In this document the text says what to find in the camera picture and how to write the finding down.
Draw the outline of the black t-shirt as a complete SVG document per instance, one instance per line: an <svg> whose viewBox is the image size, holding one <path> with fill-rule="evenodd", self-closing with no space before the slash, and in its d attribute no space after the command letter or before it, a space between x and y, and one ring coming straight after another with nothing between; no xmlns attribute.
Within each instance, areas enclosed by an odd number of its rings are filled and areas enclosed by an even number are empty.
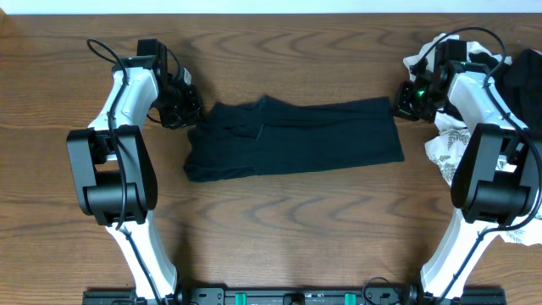
<svg viewBox="0 0 542 305"><path fill-rule="evenodd" d="M194 182L318 172L404 161L386 97L296 106L270 96L216 103L190 130Z"/></svg>

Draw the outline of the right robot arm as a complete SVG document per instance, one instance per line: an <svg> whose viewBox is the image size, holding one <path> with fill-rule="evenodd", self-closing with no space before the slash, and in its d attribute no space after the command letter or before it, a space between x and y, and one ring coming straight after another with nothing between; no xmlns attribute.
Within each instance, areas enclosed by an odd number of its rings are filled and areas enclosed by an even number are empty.
<svg viewBox="0 0 542 305"><path fill-rule="evenodd" d="M439 136L428 157L449 169L454 207L434 255L422 267L423 300L453 304L496 238L524 246L541 242L541 139L503 98L502 75L513 67L477 42L437 36L404 59L410 78L395 98L395 116L424 120Z"/></svg>

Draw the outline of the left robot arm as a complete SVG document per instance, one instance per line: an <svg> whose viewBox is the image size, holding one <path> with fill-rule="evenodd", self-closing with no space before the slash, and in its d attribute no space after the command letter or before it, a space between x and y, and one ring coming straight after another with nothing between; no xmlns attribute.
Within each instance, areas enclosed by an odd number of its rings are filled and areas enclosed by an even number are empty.
<svg viewBox="0 0 542 305"><path fill-rule="evenodd" d="M99 115L66 140L76 196L82 212L118 243L135 288L91 289L84 304L181 304L177 270L165 252L155 221L158 180L142 137L155 108L170 130L202 118L202 96L190 72L168 71L174 53L156 39L137 43L135 56L109 50L113 88Z"/></svg>

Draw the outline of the white fern-print cloth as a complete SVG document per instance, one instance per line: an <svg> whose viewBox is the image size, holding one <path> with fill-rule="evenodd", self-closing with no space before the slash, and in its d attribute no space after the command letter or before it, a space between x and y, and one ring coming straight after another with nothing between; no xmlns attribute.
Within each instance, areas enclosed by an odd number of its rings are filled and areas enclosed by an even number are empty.
<svg viewBox="0 0 542 305"><path fill-rule="evenodd" d="M446 183L451 186L456 168L461 161L470 133L467 129L448 129L441 131L433 140L424 144L425 152L431 162L436 164ZM541 243L541 208L535 218L522 229L501 232L504 242L532 246Z"/></svg>

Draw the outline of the black garment in pile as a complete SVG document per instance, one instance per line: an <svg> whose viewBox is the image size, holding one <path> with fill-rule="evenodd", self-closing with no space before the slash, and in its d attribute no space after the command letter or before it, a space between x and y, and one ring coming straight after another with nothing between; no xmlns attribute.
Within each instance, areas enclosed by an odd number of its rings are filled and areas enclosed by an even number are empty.
<svg viewBox="0 0 542 305"><path fill-rule="evenodd" d="M541 135L541 53L524 49L493 78L508 108L538 136Z"/></svg>

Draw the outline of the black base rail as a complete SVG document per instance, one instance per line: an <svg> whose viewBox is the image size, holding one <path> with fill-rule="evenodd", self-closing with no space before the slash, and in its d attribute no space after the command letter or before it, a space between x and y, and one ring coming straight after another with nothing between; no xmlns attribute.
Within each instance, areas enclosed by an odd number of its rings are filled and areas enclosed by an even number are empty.
<svg viewBox="0 0 542 305"><path fill-rule="evenodd" d="M362 305L362 304L435 304L429 296L418 294L416 286L376 285L365 290L232 290L219 287L197 288L180 295L169 295L162 304L190 305ZM154 297L138 297L131 291L85 291L84 305L158 304ZM444 299L438 304L506 305L502 289L466 289L461 297Z"/></svg>

